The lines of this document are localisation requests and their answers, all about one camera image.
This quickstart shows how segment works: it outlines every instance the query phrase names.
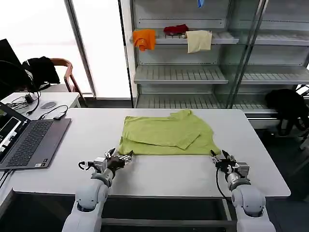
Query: orange cloth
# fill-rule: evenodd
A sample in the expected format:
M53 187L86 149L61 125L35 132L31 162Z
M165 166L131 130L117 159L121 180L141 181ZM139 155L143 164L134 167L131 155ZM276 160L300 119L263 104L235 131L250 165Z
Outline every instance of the orange cloth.
M139 47L140 51L146 49L154 50L155 48L155 30L144 29L133 32L133 43L135 47Z

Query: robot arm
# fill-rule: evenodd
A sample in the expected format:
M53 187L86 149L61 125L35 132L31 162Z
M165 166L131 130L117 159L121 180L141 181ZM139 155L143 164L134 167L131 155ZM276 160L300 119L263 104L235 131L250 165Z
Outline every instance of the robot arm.
M219 159L212 152L216 168L225 173L225 179L232 191L232 203L237 215L237 232L276 232L269 221L265 196L252 186L249 179L249 166L237 162L233 156L222 151L225 159Z
M96 172L77 190L72 212L67 217L62 232L100 231L103 206L112 185L112 179L116 175L116 170L131 162L132 155L133 152L126 156L119 156L113 148L105 153L104 158L99 157L95 161L79 163L81 169L89 170L92 167Z

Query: black backpack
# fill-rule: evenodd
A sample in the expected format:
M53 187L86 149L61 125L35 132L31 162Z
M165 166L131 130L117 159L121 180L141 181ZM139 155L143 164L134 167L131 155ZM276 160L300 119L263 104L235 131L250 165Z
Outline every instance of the black backpack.
M309 108L305 104L305 100L302 96L291 89L279 89L273 90L265 97L267 107L274 109L278 112L277 118L280 120L277 126L280 136L288 135L293 125L299 130L305 131L309 128ZM282 121L287 120L286 129L282 131Z

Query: white desk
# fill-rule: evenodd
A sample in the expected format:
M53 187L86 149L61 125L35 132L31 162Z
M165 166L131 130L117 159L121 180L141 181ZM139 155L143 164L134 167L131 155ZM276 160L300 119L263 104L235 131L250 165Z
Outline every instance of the white desk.
M78 162L94 160L118 146L125 116L168 116L172 109L87 109L71 108L69 129L47 169L16 171L0 191L0 204L16 192L75 194L89 181L90 172L79 169ZM239 161L250 165L249 178L267 197L290 195L284 179L241 110L204 110L193 112L214 131L214 141ZM136 156L131 164L118 170L111 195L153 197L222 198L215 182L215 167L209 156ZM219 184L224 194L230 191L223 173Z
M11 103L13 100L15 100L18 97L22 97L25 96L26 93L24 92L18 92L18 93L13 93L10 96L4 98L1 100L2 103ZM36 99L38 96L37 94L31 94L33 99ZM26 116L29 119L35 120L38 119L42 114L52 110L53 108L60 106L60 105L67 105L69 108L73 108L73 107L80 107L80 104L78 102L78 98L79 98L79 93L75 93L75 92L42 92L41 96L40 96L40 104L38 106L38 108L31 114L31 115L27 115L26 112L34 109L34 107L37 104L37 101L33 102L29 107L23 108L18 110L19 113L21 113L22 115ZM41 109L41 106L43 106L44 104L48 103L48 102L55 102L56 106L50 109ZM49 113L48 115L46 115L45 119L51 119L55 116L57 116L60 112L65 111L66 107L60 107L56 110L54 110L53 112Z

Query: chair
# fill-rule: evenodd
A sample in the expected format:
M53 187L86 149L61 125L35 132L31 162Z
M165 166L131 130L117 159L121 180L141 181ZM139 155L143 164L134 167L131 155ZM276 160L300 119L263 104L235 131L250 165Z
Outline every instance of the chair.
M68 67L66 73L64 74L64 82L66 84L66 87L68 89L68 92L78 92L80 97L84 100L84 103L86 105L86 107L88 107L87 102L85 100L85 98L82 95L81 90L79 89L75 78L72 74L72 70L73 70L73 65L71 62L69 62L66 59L62 59L62 58L51 58L50 59L52 61L52 63L54 64L54 66L65 66Z

